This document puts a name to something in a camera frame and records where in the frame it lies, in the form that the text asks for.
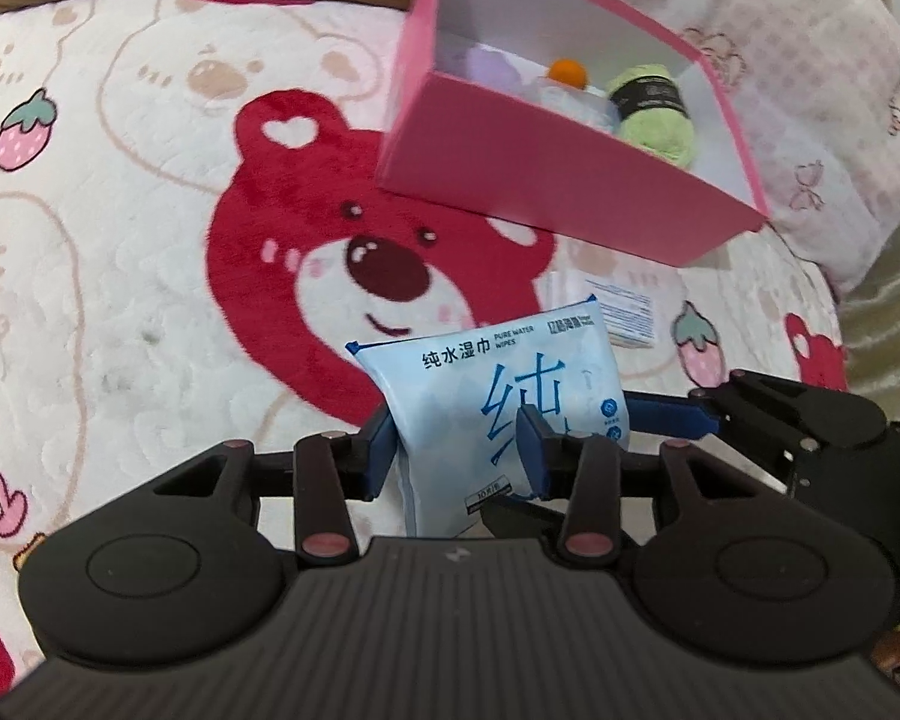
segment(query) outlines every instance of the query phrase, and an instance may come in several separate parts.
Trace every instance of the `strawberry leaf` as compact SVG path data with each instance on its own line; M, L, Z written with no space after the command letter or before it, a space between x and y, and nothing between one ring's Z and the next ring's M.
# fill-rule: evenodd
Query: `strawberry leaf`
M1 122L0 129L20 127L21 132L30 132L36 125L49 127L56 121L56 104L47 97L47 90L37 89L29 100L17 105Z
M677 346L693 343L693 347L698 352L706 351L708 343L720 346L717 328L706 317L703 317L689 300L684 300L682 312L674 319L673 335L674 343Z

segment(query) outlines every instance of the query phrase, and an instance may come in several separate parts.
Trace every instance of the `fleece blanket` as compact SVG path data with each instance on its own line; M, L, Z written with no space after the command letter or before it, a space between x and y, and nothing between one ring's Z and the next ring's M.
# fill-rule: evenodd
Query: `fleece blanket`
M658 342L616 349L628 389L732 367L845 386L821 270L773 229L677 271L377 189L402 19L221 0L0 17L0 692L41 658L15 594L29 552L220 440L359 425L380 396L347 341L530 314L573 268L653 298ZM743 83L749 53L696 39ZM815 153L768 157L795 214L836 196ZM362 545L399 533L399 493L352 514ZM261 529L289 546L289 505Z

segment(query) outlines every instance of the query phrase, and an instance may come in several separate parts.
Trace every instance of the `pink box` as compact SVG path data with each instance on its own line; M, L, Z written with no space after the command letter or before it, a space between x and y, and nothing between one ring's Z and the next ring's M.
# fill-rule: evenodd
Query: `pink box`
M440 57L461 44L504 52L524 80L571 57L598 89L634 65L665 65L696 129L691 170L455 76ZM754 161L706 57L619 0L413 0L377 181L673 266L767 218Z

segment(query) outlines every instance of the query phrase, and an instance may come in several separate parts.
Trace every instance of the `bear ear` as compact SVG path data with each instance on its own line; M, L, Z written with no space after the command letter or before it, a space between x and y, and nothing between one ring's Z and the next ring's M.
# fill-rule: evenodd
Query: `bear ear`
M553 233L499 218L485 219L502 244L514 252L514 269L519 269L528 278L536 278L547 269L557 250Z
M383 62L364 43L346 35L319 34L319 85L338 103L368 100L383 90Z
M284 159L316 143L342 143L350 134L336 105L299 89L250 100L237 114L234 130L243 156L268 153Z
M81 28L93 15L92 0L67 0L50 10L50 26L55 37L69 35Z
M790 340L790 348L799 359L810 359L810 331L803 317L796 314L787 314L783 319L787 330L787 338Z
M172 19L174 16L184 16L189 13L196 13L209 5L206 0L157 0L156 1L156 20L162 22L165 19Z

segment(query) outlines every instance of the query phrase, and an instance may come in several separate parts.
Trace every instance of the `wipes package label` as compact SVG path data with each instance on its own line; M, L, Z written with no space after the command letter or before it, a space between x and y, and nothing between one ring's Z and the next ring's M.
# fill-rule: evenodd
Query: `wipes package label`
M492 327L347 348L383 391L400 433L408 536L456 536L488 499L530 497L515 441L521 404L557 432L629 438L595 298Z

